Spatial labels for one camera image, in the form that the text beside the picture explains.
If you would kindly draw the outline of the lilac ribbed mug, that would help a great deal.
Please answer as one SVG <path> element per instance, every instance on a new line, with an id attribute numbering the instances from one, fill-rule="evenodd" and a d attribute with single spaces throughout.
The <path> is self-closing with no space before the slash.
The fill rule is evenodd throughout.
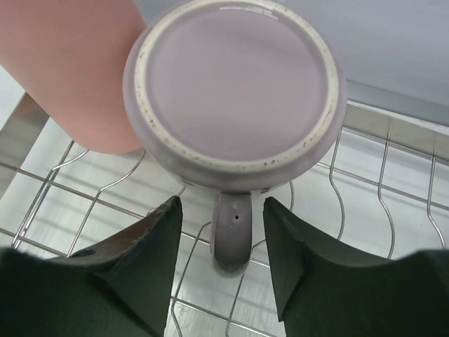
<path id="1" fill-rule="evenodd" d="M 253 200 L 301 176 L 336 141 L 347 80 L 330 44 L 275 1 L 189 1 L 130 50 L 123 97 L 143 147 L 186 186 L 214 196 L 210 252 L 239 275 Z"/>

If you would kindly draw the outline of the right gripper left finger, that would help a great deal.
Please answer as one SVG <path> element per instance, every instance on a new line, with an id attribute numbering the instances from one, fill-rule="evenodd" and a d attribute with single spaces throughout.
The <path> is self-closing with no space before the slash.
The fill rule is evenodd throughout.
<path id="1" fill-rule="evenodd" d="M 1 250 L 2 336 L 162 336 L 182 227 L 171 197 L 68 258 Z"/>

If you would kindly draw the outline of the pink tall tumbler cup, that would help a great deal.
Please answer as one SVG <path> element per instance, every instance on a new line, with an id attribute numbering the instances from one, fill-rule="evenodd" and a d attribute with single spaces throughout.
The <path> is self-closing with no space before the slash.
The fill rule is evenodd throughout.
<path id="1" fill-rule="evenodd" d="M 134 1 L 2 1 L 1 66 L 80 146 L 131 152 L 123 70 L 145 27 Z"/>

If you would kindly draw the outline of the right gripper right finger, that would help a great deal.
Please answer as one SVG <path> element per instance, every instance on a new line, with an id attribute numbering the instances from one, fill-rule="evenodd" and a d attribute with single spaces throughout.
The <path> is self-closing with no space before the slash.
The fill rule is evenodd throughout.
<path id="1" fill-rule="evenodd" d="M 287 336 L 447 336 L 448 252 L 389 260 L 264 202 L 279 320 Z"/>

